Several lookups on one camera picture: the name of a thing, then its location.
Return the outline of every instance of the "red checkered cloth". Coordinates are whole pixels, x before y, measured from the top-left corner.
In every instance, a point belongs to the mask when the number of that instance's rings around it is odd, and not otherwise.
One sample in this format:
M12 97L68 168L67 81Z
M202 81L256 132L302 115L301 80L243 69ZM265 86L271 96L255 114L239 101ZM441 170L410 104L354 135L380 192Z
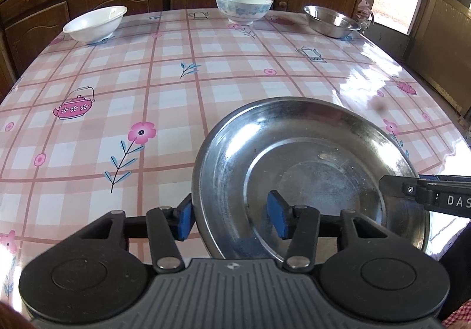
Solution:
M450 325L456 323L456 321L465 321L466 323L471 323L471 299L461 305L460 309L453 312L450 317L448 317L446 320L443 320L442 324L448 328Z

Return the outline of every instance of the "blue floral bowl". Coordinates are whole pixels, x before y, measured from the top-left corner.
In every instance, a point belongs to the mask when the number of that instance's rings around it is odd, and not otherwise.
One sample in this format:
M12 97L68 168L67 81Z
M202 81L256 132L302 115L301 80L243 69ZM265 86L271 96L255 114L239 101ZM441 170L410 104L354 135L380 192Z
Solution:
M216 0L220 12L237 25L251 25L270 10L272 0Z

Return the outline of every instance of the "metal plate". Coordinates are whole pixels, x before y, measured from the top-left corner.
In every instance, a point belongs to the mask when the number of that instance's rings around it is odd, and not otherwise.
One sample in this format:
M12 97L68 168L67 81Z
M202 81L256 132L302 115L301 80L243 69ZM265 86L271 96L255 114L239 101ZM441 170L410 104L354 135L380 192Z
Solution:
M429 213L408 200L383 197L383 175L417 174L375 125L316 99L264 99L232 112L204 141L193 172L196 222L217 258L282 260L267 216L267 194L322 214L354 208L424 249Z

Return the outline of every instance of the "large stainless steel plate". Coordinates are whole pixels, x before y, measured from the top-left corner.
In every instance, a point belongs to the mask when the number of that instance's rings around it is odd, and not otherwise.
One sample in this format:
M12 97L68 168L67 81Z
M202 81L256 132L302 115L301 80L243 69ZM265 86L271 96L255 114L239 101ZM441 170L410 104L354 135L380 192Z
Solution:
M423 249L429 214L411 201L383 198L383 175L417 176L402 151L375 125L334 104L271 98L219 122L195 163L196 222L213 257L282 260L267 217L267 194L323 214L354 208Z

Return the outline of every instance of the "bowl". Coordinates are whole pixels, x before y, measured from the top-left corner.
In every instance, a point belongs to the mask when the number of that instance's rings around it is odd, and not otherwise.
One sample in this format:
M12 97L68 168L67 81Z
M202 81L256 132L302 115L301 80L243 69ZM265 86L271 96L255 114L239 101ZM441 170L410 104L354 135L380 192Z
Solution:
M127 11L126 6L110 6L89 11L70 21L62 31L78 42L94 44L111 37Z
M273 0L216 0L218 9L237 25L251 25L270 10Z
M332 38L345 38L352 31L359 31L361 26L355 20L338 11L321 6L305 6L309 27L316 32Z

